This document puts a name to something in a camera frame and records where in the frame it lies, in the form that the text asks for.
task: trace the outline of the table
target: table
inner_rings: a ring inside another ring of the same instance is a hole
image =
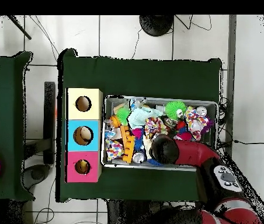
[[[104,167],[98,183],[66,183],[65,88],[99,88],[106,95],[219,101],[220,59],[207,62],[77,57],[74,49],[58,58],[57,178],[55,197],[154,201],[198,201],[194,171]]]
[[[0,57],[0,199],[33,199],[21,183],[25,134],[22,83],[31,57],[31,52]]]

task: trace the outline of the robot control buttons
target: robot control buttons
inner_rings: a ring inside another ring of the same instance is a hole
[[[237,193],[242,191],[239,182],[227,167],[216,166],[214,168],[214,174],[222,188]]]

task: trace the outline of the white wall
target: white wall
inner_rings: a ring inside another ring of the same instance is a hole
[[[234,139],[264,142],[264,22],[237,15]],[[232,158],[264,200],[264,145],[235,143]]]

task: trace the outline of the green spiky ball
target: green spiky ball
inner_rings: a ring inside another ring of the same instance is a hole
[[[131,111],[128,107],[121,107],[116,113],[116,117],[119,119],[122,125],[128,125],[127,118]]]
[[[182,102],[180,100],[171,101],[171,102],[169,102],[169,103],[166,104],[166,106],[165,106],[165,113],[167,114],[167,116],[170,119],[177,120],[178,119],[178,116],[176,115],[176,111],[178,109],[181,109],[183,111],[183,114],[184,114],[185,111],[187,110],[187,107],[184,104],[184,102]]]

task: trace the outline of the green toy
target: green toy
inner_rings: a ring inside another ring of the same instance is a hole
[[[130,115],[130,113],[131,111],[128,107],[121,107],[120,109],[118,109],[116,113],[116,117],[119,119],[122,125],[127,126],[128,125],[127,118]]]
[[[165,106],[165,113],[172,120],[177,120],[178,118],[183,117],[186,110],[186,105],[180,100],[171,101]]]

